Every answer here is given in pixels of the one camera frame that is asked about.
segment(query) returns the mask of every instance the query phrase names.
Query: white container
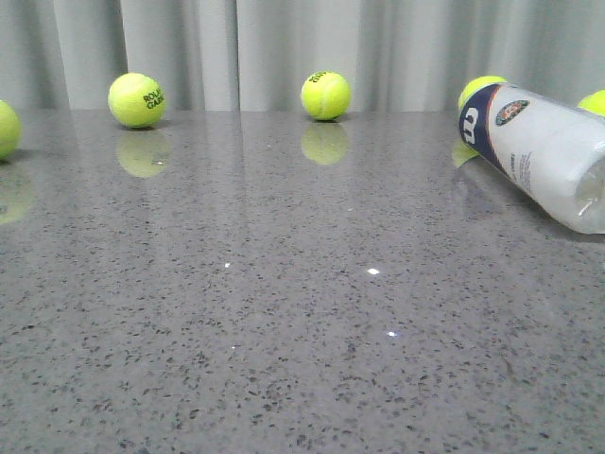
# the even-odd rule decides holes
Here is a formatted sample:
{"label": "white container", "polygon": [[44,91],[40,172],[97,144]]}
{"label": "white container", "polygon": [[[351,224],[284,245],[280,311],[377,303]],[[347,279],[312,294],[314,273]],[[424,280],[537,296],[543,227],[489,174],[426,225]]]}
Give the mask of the white container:
{"label": "white container", "polygon": [[554,219],[605,234],[605,119],[498,82],[468,98],[458,127]]}

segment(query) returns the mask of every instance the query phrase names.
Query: white curtain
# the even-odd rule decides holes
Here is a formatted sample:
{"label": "white curtain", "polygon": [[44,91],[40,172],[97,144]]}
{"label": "white curtain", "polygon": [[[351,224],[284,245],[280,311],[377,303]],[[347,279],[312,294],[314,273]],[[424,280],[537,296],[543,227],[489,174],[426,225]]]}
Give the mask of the white curtain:
{"label": "white curtain", "polygon": [[604,21],[604,0],[0,0],[0,98],[102,109],[133,71],[172,109],[300,110],[331,69],[353,112],[454,109],[485,74],[575,104],[605,88]]}

